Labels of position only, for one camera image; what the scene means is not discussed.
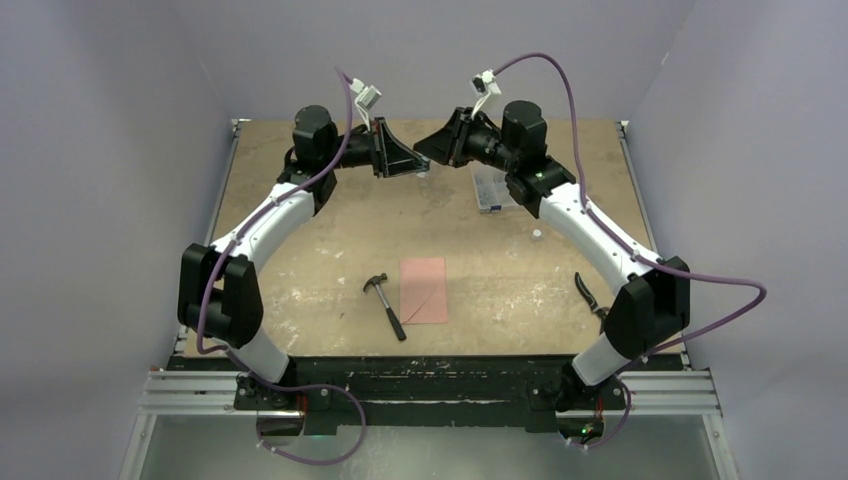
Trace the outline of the black handled hammer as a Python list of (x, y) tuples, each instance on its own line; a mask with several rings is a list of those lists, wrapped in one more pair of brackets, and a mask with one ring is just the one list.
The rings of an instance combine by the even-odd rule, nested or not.
[(382, 284), (388, 280), (388, 276), (386, 273), (381, 273), (379, 275), (375, 275), (370, 277), (362, 287), (362, 291), (364, 293), (368, 293), (370, 290), (374, 290), (377, 293), (377, 296), (385, 310), (388, 321), (392, 327), (392, 330), (395, 334), (395, 337), (398, 341), (405, 341), (407, 339), (406, 333), (403, 330), (403, 327), (393, 310), (386, 293), (382, 288)]

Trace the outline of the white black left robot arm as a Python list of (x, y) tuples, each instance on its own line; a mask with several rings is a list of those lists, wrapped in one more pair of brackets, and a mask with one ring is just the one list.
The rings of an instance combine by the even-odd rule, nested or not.
[(341, 133), (325, 107), (310, 105), (296, 114), (292, 140), (268, 197), (227, 235), (184, 250), (177, 302), (178, 322), (261, 378), (259, 395), (275, 409), (295, 402), (298, 382), (293, 360), (262, 327), (261, 269), (327, 204), (337, 185), (335, 169), (370, 167), (378, 178), (429, 169), (382, 117)]

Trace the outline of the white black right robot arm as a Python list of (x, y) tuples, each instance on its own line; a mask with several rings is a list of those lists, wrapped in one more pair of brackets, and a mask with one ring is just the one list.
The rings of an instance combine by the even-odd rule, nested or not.
[(494, 124), (470, 107), (458, 107), (439, 130), (413, 148), (438, 164), (471, 161), (505, 172), (508, 192), (533, 217), (568, 238), (600, 273), (615, 298), (600, 336), (565, 367), (564, 399), (584, 407), (601, 383), (689, 324), (688, 266), (662, 259), (615, 225), (581, 196), (577, 178), (547, 152), (548, 125), (541, 108), (512, 101)]

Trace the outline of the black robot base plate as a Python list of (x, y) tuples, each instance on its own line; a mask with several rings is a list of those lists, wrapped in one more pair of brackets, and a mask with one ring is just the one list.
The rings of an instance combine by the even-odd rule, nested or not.
[(236, 387), (227, 400), (237, 411), (263, 417), (294, 414), (290, 427), (306, 435), (334, 435), (341, 426), (368, 427), (516, 427), (528, 433), (572, 434), (581, 429), (560, 413), (592, 418), (635, 405), (621, 384), (563, 392), (563, 370), (570, 355), (459, 356), (300, 356), (289, 386), (311, 391), (269, 389), (226, 358), (173, 356), (176, 372), (233, 372)]

